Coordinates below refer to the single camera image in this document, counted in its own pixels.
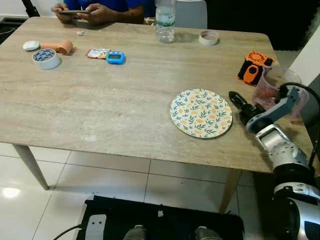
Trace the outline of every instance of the hand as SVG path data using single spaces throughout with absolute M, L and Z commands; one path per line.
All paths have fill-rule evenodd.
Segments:
M 51 11 L 55 13 L 55 15 L 57 16 L 57 18 L 64 24 L 70 22 L 72 20 L 72 16 L 71 15 L 64 15 L 64 14 L 60 14 L 61 12 L 63 12 L 64 10 L 69 10 L 68 5 L 65 3 L 57 3 L 56 5 L 54 5 L 51 8 Z
M 91 11 L 91 13 L 77 13 L 77 16 L 81 19 L 87 20 L 88 22 L 110 23 L 117 20 L 117 11 L 111 10 L 99 3 L 90 4 L 85 10 Z

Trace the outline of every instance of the blue shirt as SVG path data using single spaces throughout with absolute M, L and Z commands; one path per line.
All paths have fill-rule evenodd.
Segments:
M 84 10 L 90 4 L 102 4 L 117 12 L 126 12 L 144 2 L 145 0 L 64 0 L 69 10 L 80 10 L 81 7 Z

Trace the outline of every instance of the cable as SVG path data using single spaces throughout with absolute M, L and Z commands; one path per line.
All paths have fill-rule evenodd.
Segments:
M 301 83 L 297 83 L 297 82 L 286 82 L 280 86 L 280 89 L 284 88 L 285 86 L 297 86 L 297 87 L 300 87 L 302 89 L 307 90 L 309 93 L 311 93 L 314 96 L 316 102 L 318 103 L 319 110 L 320 110 L 320 96 L 311 87 L 305 86 L 305 85 L 303 85 Z M 311 153 L 311 156 L 309 159 L 309 167 L 310 168 L 312 167 L 312 165 L 314 163 L 314 159 L 315 159 L 318 147 L 320 145 L 319 143 L 320 143 L 320 128 L 318 130 L 318 137 L 314 142 L 313 150 L 312 150 L 312 153 Z
M 62 235 L 70 232 L 70 231 L 73 230 L 73 229 L 85 229 L 85 227 L 83 227 L 82 224 L 79 224 L 79 225 L 77 225 L 77 226 L 70 227 L 70 228 L 68 228 L 67 230 L 65 230 L 64 232 L 60 233 L 58 236 L 56 236 L 53 240 L 57 240 L 57 239 L 60 238 Z
M 15 28 L 11 28 L 10 31 L 0 32 L 0 35 L 11 33 L 11 32 L 13 32 L 14 30 L 16 30 L 16 29 L 15 29 Z

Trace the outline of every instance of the wooden table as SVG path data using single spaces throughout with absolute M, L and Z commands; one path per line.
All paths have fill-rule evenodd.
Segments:
M 28 146 L 229 168 L 222 213 L 242 170 L 272 171 L 237 117 L 226 135 L 200 140 L 180 131 L 169 116 L 173 97 L 187 89 L 208 89 L 228 101 L 228 92 L 237 91 L 250 101 L 254 88 L 236 75 L 252 50 L 276 57 L 266 35 L 218 31 L 220 43 L 204 46 L 198 42 L 200 29 L 177 28 L 176 42 L 164 44 L 147 25 L 115 23 L 78 36 L 83 28 L 90 27 L 33 17 L 0 46 L 0 142 L 15 146 L 44 189 L 48 185 Z M 59 67 L 40 70 L 32 53 L 22 50 L 30 40 L 71 40 L 77 51 L 60 55 Z M 89 59 L 90 48 L 124 51 L 126 63 Z M 288 118 L 279 123 L 310 154 L 304 125 Z

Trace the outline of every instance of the person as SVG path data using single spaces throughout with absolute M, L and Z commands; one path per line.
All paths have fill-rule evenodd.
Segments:
M 145 0 L 64 0 L 51 8 L 57 18 L 64 24 L 69 23 L 74 17 L 61 14 L 64 10 L 83 10 L 91 13 L 77 13 L 78 19 L 91 23 L 131 23 L 143 24 Z

